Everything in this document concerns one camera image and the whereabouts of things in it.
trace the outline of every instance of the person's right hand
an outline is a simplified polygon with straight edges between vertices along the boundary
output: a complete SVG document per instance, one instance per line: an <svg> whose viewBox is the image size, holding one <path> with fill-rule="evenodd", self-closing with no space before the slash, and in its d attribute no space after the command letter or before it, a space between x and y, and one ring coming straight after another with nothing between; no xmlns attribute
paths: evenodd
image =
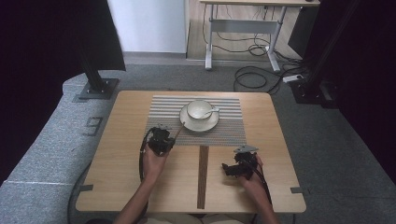
<svg viewBox="0 0 396 224"><path fill-rule="evenodd" d="M257 163L259 164L257 165L257 170L262 174L262 159L258 154L256 154L256 159ZM262 185L262 180L256 173L253 173L253 176L249 180L247 180L242 175L238 176L237 178L253 202L257 203L259 198L266 199L268 201L267 194L265 193L264 187Z"/></svg>
<svg viewBox="0 0 396 224"><path fill-rule="evenodd" d="M166 159L169 152L163 154L161 157L155 155L149 144L145 146L145 153L143 155L143 171L145 173L145 179L150 178L154 181L163 172L163 167L165 166Z"/></svg>

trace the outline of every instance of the floor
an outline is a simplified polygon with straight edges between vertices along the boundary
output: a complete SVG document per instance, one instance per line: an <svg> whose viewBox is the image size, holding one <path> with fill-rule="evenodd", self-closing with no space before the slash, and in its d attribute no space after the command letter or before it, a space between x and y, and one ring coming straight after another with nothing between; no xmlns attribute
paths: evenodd
<svg viewBox="0 0 396 224"><path fill-rule="evenodd" d="M134 62L127 64L126 73L101 73L120 79L116 92L233 91L235 70L251 65L218 62L216 69L207 72L201 61L194 60L147 56L125 61ZM2 184L2 223L85 223L93 217L116 215L81 213L74 208L75 184L95 153L117 96L78 103L75 97L86 82L79 75L64 83L64 96L49 122ZM290 87L283 83L272 99L307 206L295 216L278 214L281 222L395 223L396 187L341 113L320 105L296 104ZM96 131L88 124L90 118L98 117L103 122Z"/></svg>

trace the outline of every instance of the striped mat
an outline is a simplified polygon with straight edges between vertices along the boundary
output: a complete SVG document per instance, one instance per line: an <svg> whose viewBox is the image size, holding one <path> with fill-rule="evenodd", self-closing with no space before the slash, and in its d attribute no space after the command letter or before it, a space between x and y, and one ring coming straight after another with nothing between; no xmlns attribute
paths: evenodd
<svg viewBox="0 0 396 224"><path fill-rule="evenodd" d="M208 96L154 95L148 114L146 132L158 124L167 125L174 137L181 127L179 112L191 101L205 100L220 109L219 122L211 130L197 133L183 128L176 145L182 146L228 146L240 147L247 143L241 105L237 98Z"/></svg>

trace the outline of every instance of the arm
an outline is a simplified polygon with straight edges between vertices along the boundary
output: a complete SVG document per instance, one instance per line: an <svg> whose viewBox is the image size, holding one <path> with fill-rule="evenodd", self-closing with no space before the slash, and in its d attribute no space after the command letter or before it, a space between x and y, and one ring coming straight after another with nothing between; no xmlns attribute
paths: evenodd
<svg viewBox="0 0 396 224"><path fill-rule="evenodd" d="M262 167L262 160L259 155L256 155L257 162ZM241 185L247 191L249 198L256 204L257 210L262 215L262 221L264 224L280 224L277 216L274 212L273 206L270 204L267 198L267 194L262 186L262 181L257 174L247 180L244 176L238 176L238 180Z"/></svg>
<svg viewBox="0 0 396 224"><path fill-rule="evenodd" d="M140 213L149 201L149 195L154 189L157 179L163 171L168 154L158 157L148 145L145 146L145 150L146 152L143 156L143 170L145 178L134 193L134 196L123 207L122 211L113 222L115 224L130 224L138 221L137 218L140 216Z"/></svg>

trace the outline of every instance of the person's left hand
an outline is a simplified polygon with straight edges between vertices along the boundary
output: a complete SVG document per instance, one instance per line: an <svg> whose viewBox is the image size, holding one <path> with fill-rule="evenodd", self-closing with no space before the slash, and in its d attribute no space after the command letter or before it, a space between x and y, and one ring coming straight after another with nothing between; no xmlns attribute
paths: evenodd
<svg viewBox="0 0 396 224"><path fill-rule="evenodd" d="M143 171L145 173L145 179L151 178L154 181L157 180L163 172L163 167L165 166L168 155L169 152L159 157L151 150L149 144L146 144L145 153L143 155Z"/></svg>

